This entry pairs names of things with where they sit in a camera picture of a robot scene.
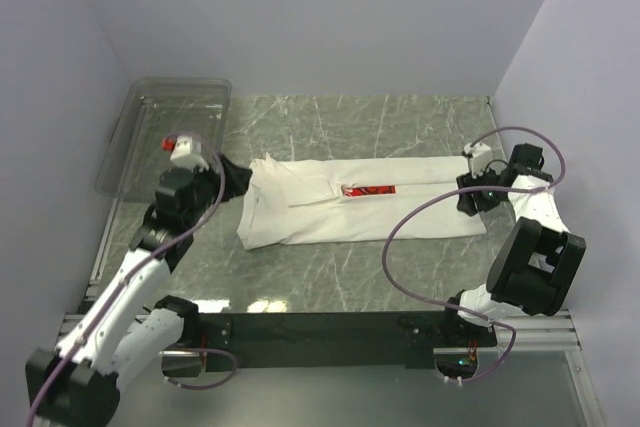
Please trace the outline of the white t-shirt red print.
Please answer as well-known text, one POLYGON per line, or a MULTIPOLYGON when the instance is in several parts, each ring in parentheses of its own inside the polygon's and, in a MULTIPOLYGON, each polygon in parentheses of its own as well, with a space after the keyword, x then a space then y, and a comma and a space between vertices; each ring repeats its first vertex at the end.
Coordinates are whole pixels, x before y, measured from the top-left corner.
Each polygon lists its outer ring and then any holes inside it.
POLYGON ((247 250, 274 244, 384 240, 409 212, 454 191, 462 157, 255 159, 237 234, 247 250))

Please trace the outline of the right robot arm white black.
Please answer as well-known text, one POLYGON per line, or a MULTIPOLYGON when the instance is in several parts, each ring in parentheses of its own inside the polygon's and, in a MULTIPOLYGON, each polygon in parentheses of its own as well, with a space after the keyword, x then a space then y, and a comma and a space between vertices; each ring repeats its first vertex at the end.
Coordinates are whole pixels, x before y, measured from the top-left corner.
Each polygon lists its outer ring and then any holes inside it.
POLYGON ((469 216, 509 203, 515 225, 493 261, 485 283, 463 290, 449 302, 439 334, 454 347, 495 344, 490 321, 515 315, 553 316, 562 307, 586 252, 584 238, 561 220, 551 187, 553 177, 543 171, 543 149, 518 144, 501 171, 482 142, 463 148, 469 172, 457 177, 460 188, 499 186, 513 192, 469 192, 459 196, 457 210, 469 216))

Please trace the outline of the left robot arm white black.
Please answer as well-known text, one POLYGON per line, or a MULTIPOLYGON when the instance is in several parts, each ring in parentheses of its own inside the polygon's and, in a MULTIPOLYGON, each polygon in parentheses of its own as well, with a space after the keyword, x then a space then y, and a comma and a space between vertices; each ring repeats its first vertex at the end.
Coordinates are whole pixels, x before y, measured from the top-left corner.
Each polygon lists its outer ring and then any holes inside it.
POLYGON ((63 426, 106 426, 131 381, 161 351, 175 348, 199 361, 220 355, 237 372, 237 357, 209 348, 198 306, 167 296, 144 321, 145 300, 168 279, 219 205, 244 195, 250 169, 223 155, 175 162, 159 179, 129 249, 101 296, 52 350, 38 349, 25 365, 30 411, 63 426))

